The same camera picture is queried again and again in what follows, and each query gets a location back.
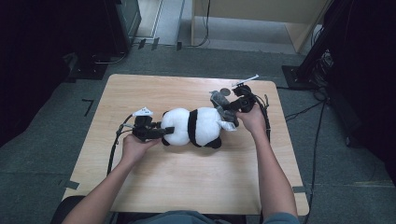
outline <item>black stand base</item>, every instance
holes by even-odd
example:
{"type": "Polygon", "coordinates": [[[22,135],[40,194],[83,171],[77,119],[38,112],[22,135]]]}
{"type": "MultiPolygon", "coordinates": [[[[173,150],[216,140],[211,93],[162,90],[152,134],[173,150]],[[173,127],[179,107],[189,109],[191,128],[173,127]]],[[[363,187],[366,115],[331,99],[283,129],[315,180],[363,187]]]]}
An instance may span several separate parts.
{"type": "Polygon", "coordinates": [[[288,86],[293,90],[316,90],[318,86],[309,82],[309,80],[300,80],[297,78],[298,66],[282,65],[283,75],[285,76],[288,86]]]}
{"type": "Polygon", "coordinates": [[[107,66],[106,63],[82,63],[78,60],[65,82],[76,82],[76,79],[102,80],[107,66]]]}

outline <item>black band on plush toy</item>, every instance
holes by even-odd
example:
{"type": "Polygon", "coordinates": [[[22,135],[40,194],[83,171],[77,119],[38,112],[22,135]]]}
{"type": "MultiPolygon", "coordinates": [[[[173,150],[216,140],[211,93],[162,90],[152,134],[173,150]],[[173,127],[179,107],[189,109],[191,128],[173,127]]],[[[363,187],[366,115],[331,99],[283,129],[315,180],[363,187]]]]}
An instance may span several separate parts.
{"type": "Polygon", "coordinates": [[[190,141],[196,146],[200,147],[195,140],[195,130],[197,126],[198,110],[192,110],[189,116],[189,124],[187,125],[187,133],[189,134],[190,141]]]}

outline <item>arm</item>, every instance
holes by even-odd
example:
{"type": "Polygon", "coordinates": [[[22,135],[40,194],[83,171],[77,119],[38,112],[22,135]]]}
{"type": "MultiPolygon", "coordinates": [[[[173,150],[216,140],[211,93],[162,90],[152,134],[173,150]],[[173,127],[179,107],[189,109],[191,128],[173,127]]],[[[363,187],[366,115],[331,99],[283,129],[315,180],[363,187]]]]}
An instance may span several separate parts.
{"type": "Polygon", "coordinates": [[[297,217],[296,202],[286,178],[265,133],[265,122],[260,107],[254,105],[249,113],[236,113],[251,132],[257,149],[259,188],[264,218],[274,213],[290,213],[297,217]]]}
{"type": "Polygon", "coordinates": [[[123,139],[122,157],[113,171],[67,215],[63,223],[103,223],[134,165],[161,139],[142,143],[129,134],[123,139]]]}

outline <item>gray carpet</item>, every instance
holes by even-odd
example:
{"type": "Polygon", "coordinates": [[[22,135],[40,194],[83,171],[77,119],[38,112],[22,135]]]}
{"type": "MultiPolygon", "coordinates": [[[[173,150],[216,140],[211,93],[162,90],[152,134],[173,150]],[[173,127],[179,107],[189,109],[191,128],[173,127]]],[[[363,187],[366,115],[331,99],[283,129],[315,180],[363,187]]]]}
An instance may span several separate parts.
{"type": "MultiPolygon", "coordinates": [[[[103,80],[63,83],[26,132],[0,148],[0,223],[49,223],[64,194],[111,74],[260,79],[285,87],[281,65],[299,65],[301,55],[219,49],[176,51],[134,47],[111,64],[103,80]],[[88,115],[89,103],[94,100],[88,115]]],[[[279,90],[285,115],[317,102],[311,91],[279,90]]],[[[288,122],[291,142],[305,186],[312,177],[313,147],[320,106],[288,122]]],[[[384,164],[365,148],[345,146],[345,132],[333,108],[324,108],[318,139],[317,179],[309,223],[394,223],[396,190],[384,164]]],[[[258,217],[248,217],[257,223],[258,217]]]]}

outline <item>tabletop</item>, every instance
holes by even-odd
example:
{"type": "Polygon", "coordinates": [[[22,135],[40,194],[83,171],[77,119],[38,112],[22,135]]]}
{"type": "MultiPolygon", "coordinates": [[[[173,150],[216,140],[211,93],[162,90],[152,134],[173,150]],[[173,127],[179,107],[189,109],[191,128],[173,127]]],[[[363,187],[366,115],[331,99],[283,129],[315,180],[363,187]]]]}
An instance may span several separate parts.
{"type": "MultiPolygon", "coordinates": [[[[199,77],[112,75],[96,109],[71,181],[77,189],[66,189],[64,198],[87,195],[105,177],[116,130],[133,112],[147,107],[153,121],[174,108],[194,110],[213,107],[210,92],[232,89],[239,80],[199,77]]],[[[293,187],[303,183],[291,145],[282,107],[271,81],[246,83],[261,98],[268,96],[271,145],[293,187]]],[[[230,95],[231,102],[236,96],[230,95]]],[[[202,214],[258,215],[261,211],[257,157],[250,133],[241,125],[235,132],[221,131],[219,149],[159,144],[148,150],[122,186],[112,211],[162,213],[194,210],[202,214]]],[[[113,167],[120,161],[117,146],[113,167]]],[[[300,216],[308,213],[304,191],[295,192],[300,216]]]]}

